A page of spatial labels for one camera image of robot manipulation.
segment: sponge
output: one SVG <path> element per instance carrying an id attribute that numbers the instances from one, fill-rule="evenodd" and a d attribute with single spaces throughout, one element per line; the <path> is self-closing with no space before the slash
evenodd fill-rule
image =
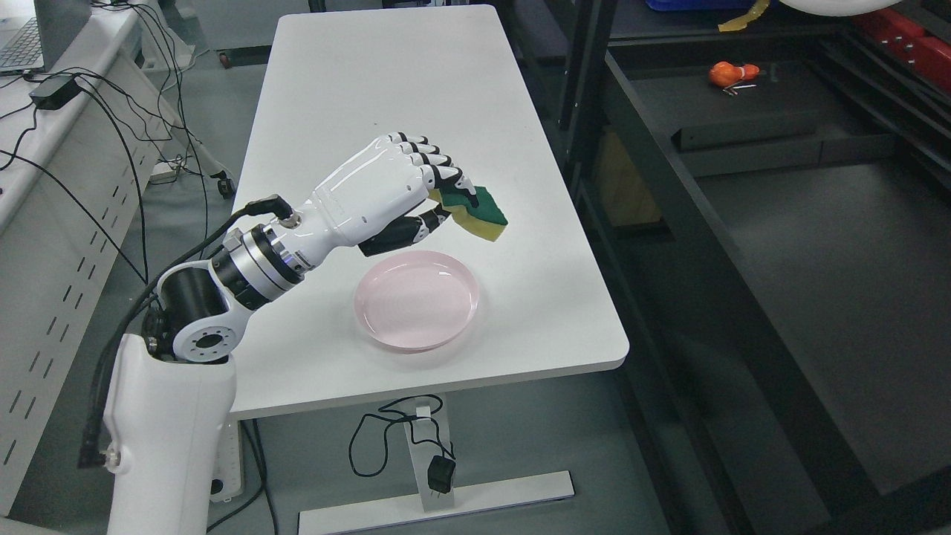
<path id="1" fill-rule="evenodd" d="M 482 186 L 475 187 L 478 208 L 474 207 L 469 198 L 461 192 L 433 189 L 429 197 L 453 214 L 453 221 L 460 227 L 490 242 L 497 240 L 502 230 L 505 230 L 509 224 L 502 210 L 498 209 L 492 194 Z"/>

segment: laptop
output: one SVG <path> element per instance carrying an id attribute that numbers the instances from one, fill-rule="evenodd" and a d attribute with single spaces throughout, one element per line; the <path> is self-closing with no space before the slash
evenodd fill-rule
<path id="1" fill-rule="evenodd" d="M 0 0 L 0 74 L 52 69 L 91 13 L 89 0 Z"/>

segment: table base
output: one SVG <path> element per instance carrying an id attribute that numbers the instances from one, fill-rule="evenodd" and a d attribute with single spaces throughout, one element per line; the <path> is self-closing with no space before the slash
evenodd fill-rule
<path id="1" fill-rule="evenodd" d="M 516 505 L 562 500 L 574 496 L 572 476 L 565 470 L 454 489 L 456 504 L 424 511 L 419 494 L 301 512 L 298 535 L 351 533 L 373 527 L 410 524 L 436 518 L 489 511 Z"/>

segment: robotic arm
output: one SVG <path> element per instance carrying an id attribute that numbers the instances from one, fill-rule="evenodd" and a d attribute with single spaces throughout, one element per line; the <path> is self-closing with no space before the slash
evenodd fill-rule
<path id="1" fill-rule="evenodd" d="M 469 179 L 427 141 L 402 133 L 377 138 L 296 209 L 248 232 L 235 229 L 210 260 L 163 274 L 158 295 L 171 339 L 157 339 L 155 348 L 190 362 L 220 359 L 241 341 L 254 310 L 299 284 L 333 248 L 359 246 L 370 256 L 422 240 L 449 212 L 402 216 L 435 188 L 461 190 L 477 206 Z"/>
<path id="2" fill-rule="evenodd" d="M 297 208 L 233 230 L 208 260 L 168 269 L 164 311 L 146 337 L 126 334 L 109 384 L 105 464 L 116 476 L 109 534 L 204 533 L 218 437 L 235 396 L 230 352 L 248 319 L 318 267 L 336 247 L 370 256 L 410 246 L 449 212 L 405 216 L 439 188 L 476 189 L 424 137 L 381 136 L 320 182 Z"/>

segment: plastic plate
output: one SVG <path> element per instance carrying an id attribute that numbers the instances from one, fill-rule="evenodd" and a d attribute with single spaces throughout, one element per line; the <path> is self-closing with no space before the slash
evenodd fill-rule
<path id="1" fill-rule="evenodd" d="M 358 322 L 378 342 L 403 351 L 442 346 L 464 329 L 478 306 L 478 283 L 455 258 L 430 250 L 391 256 L 357 285 Z"/>

